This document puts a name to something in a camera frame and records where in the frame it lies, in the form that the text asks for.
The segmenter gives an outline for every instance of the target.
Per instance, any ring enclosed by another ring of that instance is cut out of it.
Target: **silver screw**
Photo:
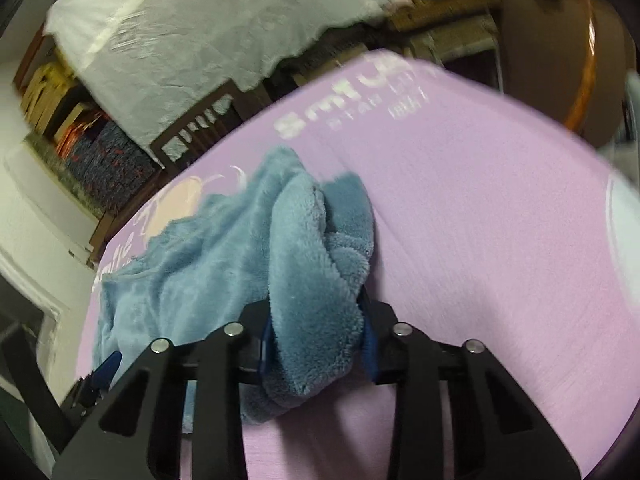
[[[413,327],[408,323],[396,323],[393,330],[394,334],[399,336],[409,335],[414,331]]]
[[[171,343],[169,343],[167,339],[156,339],[151,343],[151,351],[155,352],[156,354],[161,354],[162,352],[167,351],[170,345]]]
[[[486,348],[484,343],[482,341],[478,341],[478,339],[470,339],[465,343],[465,347],[471,354],[481,354]]]
[[[238,322],[234,321],[233,323],[225,325],[225,334],[227,334],[228,336],[233,337],[236,335],[240,335],[242,332],[244,332],[244,326],[242,326]]]

